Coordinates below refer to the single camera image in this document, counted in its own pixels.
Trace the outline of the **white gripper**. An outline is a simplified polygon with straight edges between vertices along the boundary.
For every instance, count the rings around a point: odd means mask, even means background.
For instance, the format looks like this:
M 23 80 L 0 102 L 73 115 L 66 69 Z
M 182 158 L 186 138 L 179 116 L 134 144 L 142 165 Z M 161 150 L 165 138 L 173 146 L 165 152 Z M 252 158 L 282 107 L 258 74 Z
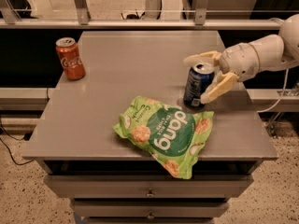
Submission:
M 254 78 L 259 71 L 259 59 L 252 45 L 239 43 L 227 48 L 223 53 L 216 50 L 188 56 L 183 60 L 185 66 L 191 67 L 199 63 L 209 63 L 220 70 L 200 96 L 202 104 L 208 104 L 226 92 L 230 91 L 235 83 Z

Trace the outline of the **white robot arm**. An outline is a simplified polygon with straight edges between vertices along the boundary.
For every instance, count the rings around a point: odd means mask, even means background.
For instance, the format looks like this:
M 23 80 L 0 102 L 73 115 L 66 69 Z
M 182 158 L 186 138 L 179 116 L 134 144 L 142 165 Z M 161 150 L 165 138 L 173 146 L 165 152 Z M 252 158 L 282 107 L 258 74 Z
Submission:
M 249 43 L 238 43 L 223 52 L 216 50 L 189 56 L 186 66 L 207 62 L 216 68 L 216 75 L 201 94 L 208 104 L 230 91 L 236 82 L 254 78 L 263 71 L 282 71 L 299 64 L 299 15 L 281 23 L 277 35 L 268 35 Z

